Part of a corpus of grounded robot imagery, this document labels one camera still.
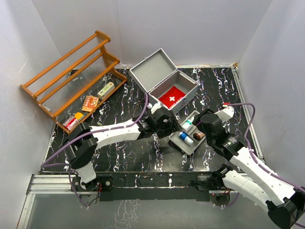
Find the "white green-label pill bottle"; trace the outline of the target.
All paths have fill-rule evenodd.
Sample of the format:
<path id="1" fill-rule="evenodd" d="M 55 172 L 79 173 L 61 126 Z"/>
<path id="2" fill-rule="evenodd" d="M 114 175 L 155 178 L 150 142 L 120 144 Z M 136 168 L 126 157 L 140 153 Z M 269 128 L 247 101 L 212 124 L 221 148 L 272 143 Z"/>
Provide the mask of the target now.
<path id="1" fill-rule="evenodd" d="M 194 120 L 194 117 L 191 117 L 189 119 L 187 119 L 183 124 L 182 124 L 182 129 L 184 131 L 189 131 L 189 129 L 192 127 L 193 125 L 193 120 Z"/>

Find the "brown glass bottle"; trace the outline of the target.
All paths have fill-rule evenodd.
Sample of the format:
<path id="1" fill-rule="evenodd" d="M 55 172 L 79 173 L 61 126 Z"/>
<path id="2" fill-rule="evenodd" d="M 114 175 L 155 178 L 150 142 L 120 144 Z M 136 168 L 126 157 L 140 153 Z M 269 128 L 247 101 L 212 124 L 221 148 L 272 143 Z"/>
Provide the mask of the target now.
<path id="1" fill-rule="evenodd" d="M 193 138 L 196 140 L 196 141 L 201 141 L 202 139 L 204 139 L 205 137 L 205 134 L 202 133 L 202 132 L 196 132 L 193 134 Z"/>

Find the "blue white tube bottle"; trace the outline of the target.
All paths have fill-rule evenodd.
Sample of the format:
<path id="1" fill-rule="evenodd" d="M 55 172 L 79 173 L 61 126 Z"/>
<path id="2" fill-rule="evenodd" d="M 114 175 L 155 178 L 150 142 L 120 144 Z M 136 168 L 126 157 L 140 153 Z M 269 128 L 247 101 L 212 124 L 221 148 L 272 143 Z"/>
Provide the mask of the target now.
<path id="1" fill-rule="evenodd" d="M 179 138 L 182 139 L 187 145 L 193 145 L 193 140 L 185 132 L 180 132 Z"/>

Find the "grey divider tray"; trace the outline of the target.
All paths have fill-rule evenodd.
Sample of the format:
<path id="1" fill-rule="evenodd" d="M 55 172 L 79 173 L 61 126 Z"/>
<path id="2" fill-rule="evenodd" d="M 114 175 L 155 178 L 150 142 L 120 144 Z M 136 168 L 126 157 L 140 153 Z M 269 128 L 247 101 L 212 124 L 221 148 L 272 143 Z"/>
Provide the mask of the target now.
<path id="1" fill-rule="evenodd" d="M 169 140 L 178 147 L 182 153 L 191 155 L 204 141 L 205 134 L 195 125 L 191 124 L 198 111 L 193 111 L 182 123 L 182 130 L 179 130 L 169 136 Z"/>

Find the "red first aid pouch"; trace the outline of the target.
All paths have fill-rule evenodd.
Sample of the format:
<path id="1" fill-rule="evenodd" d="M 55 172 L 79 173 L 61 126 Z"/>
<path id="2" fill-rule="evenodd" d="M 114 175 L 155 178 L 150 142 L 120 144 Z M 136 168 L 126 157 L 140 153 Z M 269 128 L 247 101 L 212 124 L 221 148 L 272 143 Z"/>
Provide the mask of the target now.
<path id="1" fill-rule="evenodd" d="M 176 86 L 172 86 L 164 95 L 159 98 L 168 109 L 172 109 L 179 101 L 185 97 L 185 93 L 178 89 Z"/>

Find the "grey metal case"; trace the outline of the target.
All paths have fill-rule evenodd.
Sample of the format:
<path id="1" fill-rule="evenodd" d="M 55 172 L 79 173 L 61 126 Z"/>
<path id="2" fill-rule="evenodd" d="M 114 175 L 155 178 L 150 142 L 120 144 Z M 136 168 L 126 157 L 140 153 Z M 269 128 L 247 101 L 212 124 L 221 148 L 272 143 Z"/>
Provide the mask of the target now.
<path id="1" fill-rule="evenodd" d="M 185 97 L 172 109 L 174 114 L 184 108 L 196 95 L 198 82 L 186 75 L 174 65 L 162 48 L 149 55 L 129 70 L 129 75 L 143 92 L 149 96 L 149 102 L 155 104 L 172 86 L 185 93 Z"/>

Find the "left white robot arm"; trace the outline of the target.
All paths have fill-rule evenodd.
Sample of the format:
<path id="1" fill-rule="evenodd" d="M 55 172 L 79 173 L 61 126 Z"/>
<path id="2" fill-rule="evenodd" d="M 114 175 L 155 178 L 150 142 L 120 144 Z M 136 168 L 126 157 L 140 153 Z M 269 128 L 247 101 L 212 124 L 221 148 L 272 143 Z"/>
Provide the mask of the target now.
<path id="1" fill-rule="evenodd" d="M 176 116 L 166 108 L 147 113 L 124 123 L 107 126 L 81 125 L 69 136 L 64 149 L 70 168 L 76 172 L 87 190 L 98 186 L 98 178 L 91 159 L 94 152 L 104 146 L 123 141 L 136 141 L 156 134 L 160 139 L 181 130 Z"/>

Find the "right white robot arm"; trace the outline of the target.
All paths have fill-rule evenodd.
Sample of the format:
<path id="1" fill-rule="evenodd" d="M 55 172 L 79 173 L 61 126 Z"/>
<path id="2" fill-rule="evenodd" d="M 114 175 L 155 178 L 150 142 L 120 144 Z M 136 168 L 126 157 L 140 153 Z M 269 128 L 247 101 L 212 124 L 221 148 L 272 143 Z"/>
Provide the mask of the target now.
<path id="1" fill-rule="evenodd" d="M 207 144 L 220 156 L 242 169 L 247 177 L 222 165 L 212 173 L 217 189 L 233 189 L 259 205 L 281 229 L 290 229 L 305 212 L 305 189 L 282 181 L 246 144 L 223 127 L 231 115 L 206 110 L 195 116 L 193 125 L 205 134 Z"/>

